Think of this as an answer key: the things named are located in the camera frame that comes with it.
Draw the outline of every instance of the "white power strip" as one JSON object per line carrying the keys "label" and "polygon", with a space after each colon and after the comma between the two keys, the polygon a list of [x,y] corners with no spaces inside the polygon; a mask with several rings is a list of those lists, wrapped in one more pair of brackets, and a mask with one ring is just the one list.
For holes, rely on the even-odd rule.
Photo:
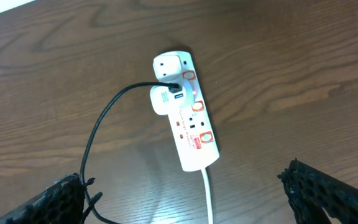
{"label": "white power strip", "polygon": [[150,98],[154,111],[169,117],[182,169],[202,172],[208,223],[213,224],[211,189],[206,168],[219,158],[219,151],[191,55],[183,51],[160,54],[154,58],[153,68],[160,82],[181,86],[176,90],[153,86]]}

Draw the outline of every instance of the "power strip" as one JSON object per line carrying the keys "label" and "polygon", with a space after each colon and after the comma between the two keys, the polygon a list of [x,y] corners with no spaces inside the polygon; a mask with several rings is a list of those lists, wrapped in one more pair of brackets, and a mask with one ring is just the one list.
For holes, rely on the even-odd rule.
{"label": "power strip", "polygon": [[153,68],[160,82],[182,86],[177,91],[153,86],[150,91],[155,112],[169,117],[182,169],[205,169],[219,158],[219,151],[191,55],[183,51],[160,54]]}

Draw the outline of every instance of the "brown wood grain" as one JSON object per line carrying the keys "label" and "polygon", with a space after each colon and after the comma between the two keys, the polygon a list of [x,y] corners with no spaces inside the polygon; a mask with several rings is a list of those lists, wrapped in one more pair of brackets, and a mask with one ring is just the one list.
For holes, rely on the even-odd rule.
{"label": "brown wood grain", "polygon": [[[358,188],[358,1],[37,0],[0,14],[0,216],[78,172],[106,103],[182,46],[221,152],[216,223],[294,223],[276,175],[296,157]],[[123,96],[96,135],[97,208],[206,223],[201,174],[181,170],[148,92]]]}

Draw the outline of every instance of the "white power cord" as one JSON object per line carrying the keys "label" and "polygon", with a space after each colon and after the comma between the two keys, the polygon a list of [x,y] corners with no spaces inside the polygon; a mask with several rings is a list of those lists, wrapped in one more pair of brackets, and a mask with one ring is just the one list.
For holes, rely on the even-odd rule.
{"label": "white power cord", "polygon": [[208,173],[205,169],[201,170],[204,179],[204,186],[205,186],[205,198],[206,198],[206,208],[208,210],[208,224],[214,223],[214,213],[212,211],[212,196],[211,196],[211,188],[209,187],[209,179]]}

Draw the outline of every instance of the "usb port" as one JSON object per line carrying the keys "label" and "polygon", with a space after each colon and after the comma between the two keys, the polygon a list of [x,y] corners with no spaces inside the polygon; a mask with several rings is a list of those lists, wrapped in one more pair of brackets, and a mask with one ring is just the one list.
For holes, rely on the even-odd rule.
{"label": "usb port", "polygon": [[175,99],[183,97],[183,93],[175,95]]}

